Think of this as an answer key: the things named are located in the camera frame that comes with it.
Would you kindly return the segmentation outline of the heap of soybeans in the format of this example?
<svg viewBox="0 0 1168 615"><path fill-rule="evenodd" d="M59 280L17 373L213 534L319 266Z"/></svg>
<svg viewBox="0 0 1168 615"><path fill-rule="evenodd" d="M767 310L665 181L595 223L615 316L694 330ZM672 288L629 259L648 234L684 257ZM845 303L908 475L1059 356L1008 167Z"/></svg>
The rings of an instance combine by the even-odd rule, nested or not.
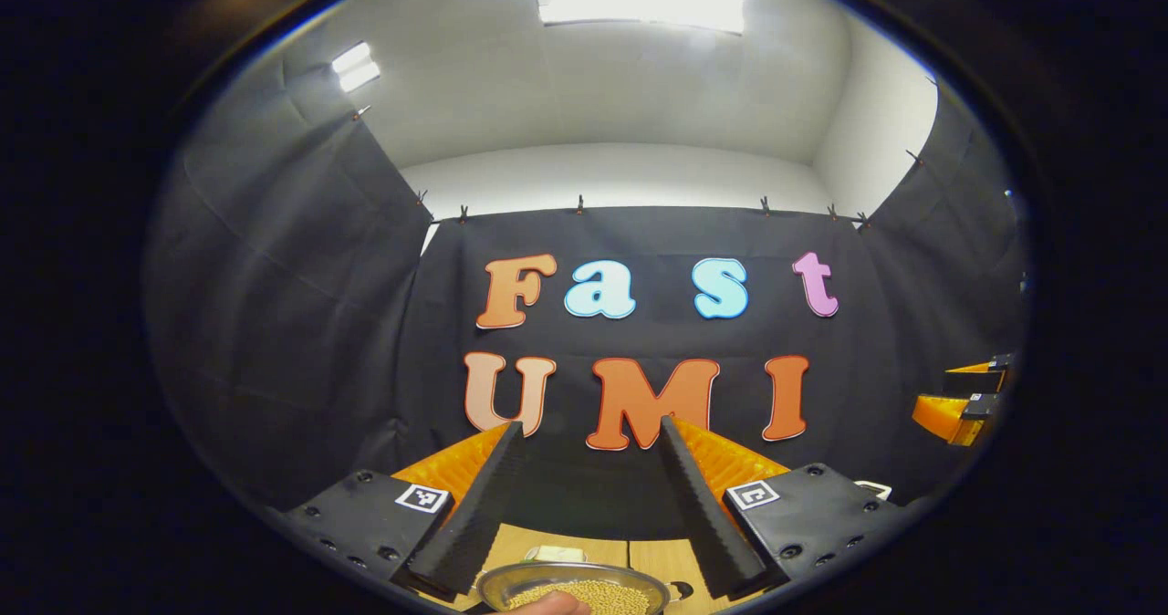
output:
<svg viewBox="0 0 1168 615"><path fill-rule="evenodd" d="M641 590L604 581L580 580L520 590L507 602L505 611L535 601L548 590L566 590L580 601L588 602L591 615L648 615L648 607L651 607L648 597Z"/></svg>

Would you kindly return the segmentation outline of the small ceiling light panel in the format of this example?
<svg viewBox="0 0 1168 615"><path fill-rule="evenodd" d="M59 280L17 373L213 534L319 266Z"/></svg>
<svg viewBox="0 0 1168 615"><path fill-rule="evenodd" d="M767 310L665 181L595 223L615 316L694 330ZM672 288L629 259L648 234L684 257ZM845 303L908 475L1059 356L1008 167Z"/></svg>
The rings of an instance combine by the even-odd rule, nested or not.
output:
<svg viewBox="0 0 1168 615"><path fill-rule="evenodd" d="M331 68L338 75L339 88L345 95L363 88L381 75L380 67L371 58L371 46L364 41L339 54L331 62Z"/></svg>

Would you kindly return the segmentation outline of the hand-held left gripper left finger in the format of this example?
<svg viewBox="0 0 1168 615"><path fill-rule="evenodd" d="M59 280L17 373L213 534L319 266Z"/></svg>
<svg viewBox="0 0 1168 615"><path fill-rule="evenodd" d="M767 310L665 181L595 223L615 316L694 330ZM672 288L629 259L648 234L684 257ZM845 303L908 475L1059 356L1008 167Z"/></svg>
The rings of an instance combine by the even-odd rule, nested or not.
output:
<svg viewBox="0 0 1168 615"><path fill-rule="evenodd" d="M491 552L526 457L521 422L452 445L395 476L363 469L274 525L304 551L371 589L454 602Z"/></svg>

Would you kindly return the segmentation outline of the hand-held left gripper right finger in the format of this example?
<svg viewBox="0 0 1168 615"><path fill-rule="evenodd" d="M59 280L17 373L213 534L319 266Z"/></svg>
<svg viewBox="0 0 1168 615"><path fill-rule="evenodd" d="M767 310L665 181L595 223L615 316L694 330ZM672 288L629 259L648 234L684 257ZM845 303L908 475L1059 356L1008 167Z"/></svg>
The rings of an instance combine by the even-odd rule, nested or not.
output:
<svg viewBox="0 0 1168 615"><path fill-rule="evenodd" d="M868 499L855 478L825 463L773 473L677 417L660 420L658 450L712 597L823 582L892 543L918 513L916 502Z"/></svg>

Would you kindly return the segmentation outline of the row of small cloth clips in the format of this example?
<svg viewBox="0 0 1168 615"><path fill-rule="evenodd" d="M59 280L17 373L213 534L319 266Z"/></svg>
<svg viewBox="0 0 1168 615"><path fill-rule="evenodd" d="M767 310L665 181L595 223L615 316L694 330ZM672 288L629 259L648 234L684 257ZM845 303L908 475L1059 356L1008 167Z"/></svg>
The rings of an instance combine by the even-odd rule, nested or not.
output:
<svg viewBox="0 0 1168 615"><path fill-rule="evenodd" d="M585 142L485 151L406 166L408 203L424 194L434 219L602 207L769 208L872 214L909 170L937 116L934 96L904 110L844 105L809 165L734 151L647 142Z"/></svg>

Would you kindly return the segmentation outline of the steel pot with black handle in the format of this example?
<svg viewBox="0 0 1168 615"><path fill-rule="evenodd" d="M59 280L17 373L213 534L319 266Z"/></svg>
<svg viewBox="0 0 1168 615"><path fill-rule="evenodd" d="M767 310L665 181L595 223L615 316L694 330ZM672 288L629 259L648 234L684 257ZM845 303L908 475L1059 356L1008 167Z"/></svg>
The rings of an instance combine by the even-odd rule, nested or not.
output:
<svg viewBox="0 0 1168 615"><path fill-rule="evenodd" d="M648 615L663 615L667 607L695 594L694 587L684 581L663 582L637 569L588 562L512 564L484 572L474 588L484 604L488 604L492 610L505 611L507 602L520 590L580 580L604 581L641 590L651 602Z"/></svg>

